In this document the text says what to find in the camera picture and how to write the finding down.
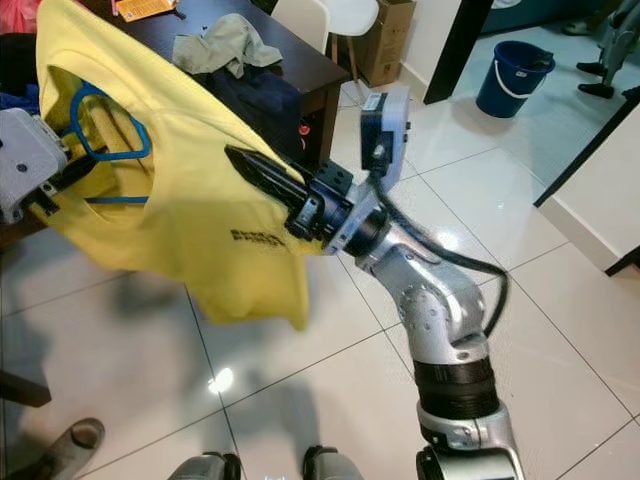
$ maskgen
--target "white chair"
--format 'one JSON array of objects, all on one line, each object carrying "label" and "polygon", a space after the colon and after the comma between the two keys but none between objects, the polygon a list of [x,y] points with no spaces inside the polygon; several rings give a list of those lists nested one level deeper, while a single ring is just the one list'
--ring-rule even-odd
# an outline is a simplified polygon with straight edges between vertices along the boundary
[{"label": "white chair", "polygon": [[373,26],[378,17],[376,0],[322,0],[329,9],[331,32],[331,58],[338,63],[338,35],[347,37],[349,60],[353,81],[358,81],[358,68],[353,51],[352,37],[364,35]]},{"label": "white chair", "polygon": [[324,55],[329,10],[320,0],[279,0],[271,17]]}]

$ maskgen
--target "cardboard box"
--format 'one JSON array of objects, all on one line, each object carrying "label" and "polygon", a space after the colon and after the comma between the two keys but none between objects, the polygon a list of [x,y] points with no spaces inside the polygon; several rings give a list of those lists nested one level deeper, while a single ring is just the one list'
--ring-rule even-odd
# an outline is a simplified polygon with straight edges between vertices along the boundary
[{"label": "cardboard box", "polygon": [[416,4],[413,0],[378,0],[380,10],[373,27],[354,38],[356,64],[370,87],[398,77],[404,44]]}]

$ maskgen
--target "white wall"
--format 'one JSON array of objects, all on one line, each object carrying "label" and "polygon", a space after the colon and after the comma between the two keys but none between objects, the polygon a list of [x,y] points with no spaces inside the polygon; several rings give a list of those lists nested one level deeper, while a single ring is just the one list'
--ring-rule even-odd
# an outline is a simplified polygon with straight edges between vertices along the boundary
[{"label": "white wall", "polygon": [[640,108],[541,211],[602,270],[640,246]]},{"label": "white wall", "polygon": [[405,45],[403,66],[429,85],[460,0],[416,0],[416,9]]}]

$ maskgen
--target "table leg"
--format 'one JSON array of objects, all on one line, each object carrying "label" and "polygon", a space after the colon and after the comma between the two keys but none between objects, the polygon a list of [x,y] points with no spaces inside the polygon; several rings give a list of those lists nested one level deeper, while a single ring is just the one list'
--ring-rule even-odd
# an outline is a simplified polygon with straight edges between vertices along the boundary
[{"label": "table leg", "polygon": [[351,62],[353,81],[358,83],[358,67],[356,66],[356,52],[353,48],[353,37],[347,37],[347,45],[349,46],[349,61]]},{"label": "table leg", "polygon": [[336,33],[331,34],[331,60],[336,65],[338,64],[338,35]]},{"label": "table leg", "polygon": [[0,396],[5,400],[41,407],[51,401],[51,392],[47,387],[0,370]]},{"label": "table leg", "polygon": [[318,165],[329,160],[331,156],[331,144],[333,143],[333,129],[336,126],[336,116],[338,115],[338,100],[340,98],[340,85],[327,90],[324,110],[318,119],[318,125],[322,128],[322,139],[320,140],[320,152],[318,155]]}]

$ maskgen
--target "black rubber sleeve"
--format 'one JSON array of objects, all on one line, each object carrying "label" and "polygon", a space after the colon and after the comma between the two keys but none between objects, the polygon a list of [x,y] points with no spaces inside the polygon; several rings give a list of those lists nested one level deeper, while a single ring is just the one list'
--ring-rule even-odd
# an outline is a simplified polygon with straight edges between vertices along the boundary
[{"label": "black rubber sleeve", "polygon": [[462,365],[413,364],[420,405],[432,415],[466,420],[491,415],[500,407],[488,358]]}]

